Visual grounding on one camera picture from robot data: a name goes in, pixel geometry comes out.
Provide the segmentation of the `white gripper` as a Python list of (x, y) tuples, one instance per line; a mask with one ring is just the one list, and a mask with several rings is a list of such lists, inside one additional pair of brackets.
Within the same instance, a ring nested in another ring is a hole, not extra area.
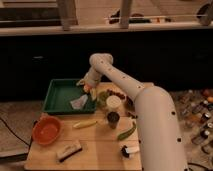
[(90, 69), (85, 76), (77, 82), (77, 85), (84, 85), (83, 90), (85, 93), (91, 95), (91, 99), (94, 101), (97, 99), (96, 87), (101, 81), (102, 75), (94, 69)]

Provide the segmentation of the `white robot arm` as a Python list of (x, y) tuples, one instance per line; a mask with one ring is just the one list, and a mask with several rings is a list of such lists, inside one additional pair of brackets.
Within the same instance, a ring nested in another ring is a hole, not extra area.
[(96, 88), (105, 75), (133, 101), (143, 171), (189, 171), (177, 112), (170, 94), (159, 86), (142, 82), (113, 66), (109, 53), (89, 58), (84, 84)]

